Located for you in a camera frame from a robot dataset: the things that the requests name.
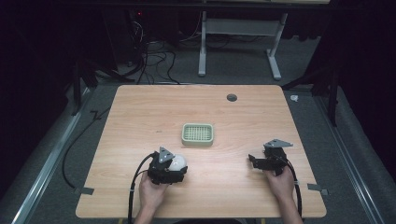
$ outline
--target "green basket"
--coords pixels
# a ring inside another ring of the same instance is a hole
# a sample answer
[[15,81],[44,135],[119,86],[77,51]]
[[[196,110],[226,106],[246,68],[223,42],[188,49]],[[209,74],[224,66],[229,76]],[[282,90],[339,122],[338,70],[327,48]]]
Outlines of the green basket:
[[213,144],[213,126],[205,123],[183,125],[181,140],[184,146],[210,147]]

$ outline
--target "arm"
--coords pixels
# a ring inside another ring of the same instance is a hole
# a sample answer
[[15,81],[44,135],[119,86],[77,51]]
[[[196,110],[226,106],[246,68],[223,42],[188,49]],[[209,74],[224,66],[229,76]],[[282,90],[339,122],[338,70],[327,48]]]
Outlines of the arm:
[[285,224],[302,224],[293,200],[294,179],[288,166],[283,169],[282,175],[275,176],[272,171],[264,171],[270,183],[271,191],[279,202],[280,215]]
[[153,219],[155,212],[163,202],[166,188],[169,185],[155,185],[151,183],[147,172],[142,174],[142,180],[139,185],[140,210],[134,220],[134,224],[149,224]]

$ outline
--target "wooden table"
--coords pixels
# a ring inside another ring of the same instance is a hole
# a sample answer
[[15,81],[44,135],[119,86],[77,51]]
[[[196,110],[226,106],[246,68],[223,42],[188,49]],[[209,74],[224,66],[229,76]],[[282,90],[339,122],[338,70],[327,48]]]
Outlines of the wooden table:
[[[227,100],[230,93],[235,102]],[[213,146],[183,146],[189,122],[212,124]],[[275,138],[293,143],[284,149],[301,182],[303,216],[325,216],[320,193],[307,189],[316,180],[280,87],[121,86],[85,183],[94,193],[81,195],[77,216],[126,217],[137,166],[163,146],[183,155],[189,169],[168,188],[156,217],[280,217],[266,177],[248,160],[263,158],[263,144]],[[138,210],[137,191],[133,216]]]

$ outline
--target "black cable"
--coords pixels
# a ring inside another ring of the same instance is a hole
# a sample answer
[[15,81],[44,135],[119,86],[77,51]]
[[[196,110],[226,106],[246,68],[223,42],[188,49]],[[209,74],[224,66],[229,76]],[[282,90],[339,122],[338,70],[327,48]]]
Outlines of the black cable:
[[198,45],[201,45],[201,39],[197,39],[197,37],[199,37],[199,36],[200,35],[195,36],[194,38],[190,38],[190,39],[186,39],[186,40],[183,40],[183,41],[179,41],[178,43],[180,45],[184,45],[184,46],[188,46],[188,47],[198,46]]
[[126,74],[126,76],[125,75],[120,75],[120,74],[118,74],[117,72],[115,72],[115,71],[113,71],[113,70],[110,70],[110,69],[107,69],[107,68],[105,68],[105,67],[103,67],[102,65],[100,65],[99,63],[96,63],[96,62],[94,62],[94,61],[91,61],[91,60],[88,60],[88,59],[81,59],[80,60],[80,62],[81,63],[84,63],[84,65],[86,65],[86,66],[88,66],[88,67],[90,67],[92,70],[94,69],[94,70],[100,70],[100,71],[103,71],[104,73],[106,73],[107,75],[109,75],[109,76],[111,76],[111,77],[114,77],[115,79],[117,79],[117,80],[119,80],[119,81],[122,81],[122,82],[134,82],[134,79],[129,79],[129,78],[127,78],[126,76],[129,76],[129,75],[131,75],[132,73],[135,73],[135,70],[137,71],[137,70],[139,70],[140,69],[140,64],[138,64],[137,66],[136,66],[136,68],[134,68],[131,72],[128,72],[127,74]]
[[299,186],[299,183],[297,180],[297,175],[294,171],[294,167],[291,165],[291,162],[288,159],[285,158],[285,160],[284,160],[283,158],[278,157],[277,155],[273,155],[273,156],[276,157],[277,159],[283,161],[285,163],[285,165],[287,165],[291,170],[291,173],[292,173],[293,179],[294,179],[294,187],[296,189],[296,195],[297,195],[297,210],[298,210],[298,213],[300,214],[300,217],[303,218],[303,200],[301,198],[300,186]]
[[137,177],[142,174],[145,171],[139,172],[140,169],[142,168],[143,164],[149,159],[149,158],[154,158],[155,152],[149,154],[145,159],[140,162],[139,166],[137,167],[136,172],[134,173],[134,179],[132,180],[131,183],[131,188],[129,189],[129,207],[128,207],[128,224],[132,224],[132,209],[134,208],[134,186],[135,186],[135,181]]
[[138,61],[137,65],[136,65],[136,67],[135,67],[133,70],[131,70],[131,71],[129,71],[129,72],[127,72],[127,73],[125,73],[125,74],[123,74],[123,75],[121,75],[121,76],[122,76],[122,77],[131,76],[131,75],[137,73],[137,71],[139,71],[139,70],[142,69],[143,67],[144,67],[144,60],[143,60],[143,57],[142,57],[142,58],[139,59],[139,61]]
[[65,164],[66,164],[66,158],[67,155],[70,151],[70,149],[72,148],[72,146],[77,142],[77,140],[99,119],[101,119],[101,117],[110,109],[110,107],[108,107],[105,111],[103,111],[101,114],[99,114],[99,116],[97,116],[96,118],[94,118],[91,123],[89,123],[84,130],[82,130],[82,132],[73,140],[73,142],[70,144],[70,146],[67,148],[66,152],[64,153],[64,158],[62,161],[62,176],[64,177],[64,182],[66,182],[66,184],[72,188],[72,189],[76,189],[77,187],[75,185],[73,185],[66,176],[66,171],[64,169]]
[[148,81],[149,85],[153,85],[155,83],[154,76],[148,72],[145,72],[146,80]]
[[164,48],[165,48],[165,41],[163,41],[163,40],[151,41],[151,42],[148,42],[147,45],[154,45],[154,44],[159,44],[159,43],[161,43],[161,46],[160,46],[159,48],[157,48],[157,49],[151,49],[151,50],[148,51],[148,52],[155,52],[155,51],[164,49]]
[[252,43],[252,42],[259,41],[260,39],[263,38],[263,35],[256,35],[255,37],[253,37],[253,38],[250,39],[250,40],[242,40],[242,39],[238,39],[238,38],[233,38],[234,36],[239,36],[239,35],[229,35],[229,38],[230,38],[232,41],[235,41],[235,42],[242,42],[242,43]]
[[291,170],[291,173],[293,174],[294,178],[294,187],[296,188],[296,194],[297,194],[297,209],[298,209],[298,214],[300,214],[300,217],[303,217],[303,200],[301,198],[301,192],[300,192],[300,186],[298,184],[297,176],[294,171],[293,166],[291,165],[290,161],[288,161],[288,166]]
[[[159,65],[160,63],[163,63],[163,62],[166,61],[166,58],[167,58],[167,55],[166,55],[166,54],[167,54],[167,53],[172,54],[172,55],[173,55],[173,58],[172,58],[172,63],[171,63],[171,65],[168,67],[168,69],[167,69],[167,71],[166,71],[167,77],[163,77],[163,76],[160,74],[160,72],[158,71],[158,65]],[[173,82],[175,82],[177,85],[180,85],[180,82],[178,82],[177,80],[173,79],[173,78],[171,77],[171,75],[170,75],[170,71],[172,70],[173,66],[175,65],[175,60],[176,60],[176,54],[175,54],[173,51],[166,50],[166,51],[151,52],[151,53],[149,54],[149,56],[150,56],[150,57],[158,57],[158,58],[160,58],[160,60],[159,60],[158,62],[156,62],[155,65],[156,65],[157,74],[158,74],[161,78],[167,79],[167,80],[170,80],[170,81],[173,81]]]
[[229,43],[230,43],[230,38],[227,38],[227,36],[225,36],[225,37],[223,37],[223,39],[221,39],[221,40],[214,40],[214,41],[216,41],[216,42],[221,42],[221,41],[223,41],[225,39],[225,43],[223,43],[223,45],[222,46],[218,46],[218,47],[213,47],[213,46],[210,46],[209,45],[209,41],[206,41],[206,46],[208,47],[208,48],[210,48],[210,49],[222,49],[222,48],[224,48],[225,46],[227,46]]
[[157,57],[157,58],[160,58],[160,60],[156,63],[147,64],[147,66],[154,66],[154,65],[158,66],[159,63],[165,61],[165,59],[166,59],[166,55],[164,57],[161,57],[160,55],[154,54],[154,55],[149,55],[149,57]]
[[139,76],[139,79],[136,82],[136,85],[139,85],[140,80],[142,79],[142,76],[145,73],[145,70],[146,70],[146,67],[147,67],[147,64],[148,64],[148,57],[149,57],[149,55],[148,55],[148,47],[145,47],[145,52],[146,52],[145,57],[144,57],[144,59],[142,58],[142,62],[143,62],[142,72],[140,73],[140,76]]

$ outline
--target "dark background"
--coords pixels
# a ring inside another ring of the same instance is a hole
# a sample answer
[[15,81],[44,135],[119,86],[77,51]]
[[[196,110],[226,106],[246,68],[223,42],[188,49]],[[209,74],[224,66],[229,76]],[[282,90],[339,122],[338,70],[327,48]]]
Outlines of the dark background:
[[[12,1],[0,6],[0,197],[67,104],[79,56],[112,69],[118,61],[111,13],[91,8],[59,8],[51,1]],[[363,10],[291,12],[283,38],[321,36],[306,73],[335,62],[339,84],[376,153],[396,178],[392,137],[396,126],[396,18],[392,1],[339,1]],[[178,31],[191,34],[199,12],[146,10],[153,36],[177,44]],[[273,14],[218,13],[232,18]]]

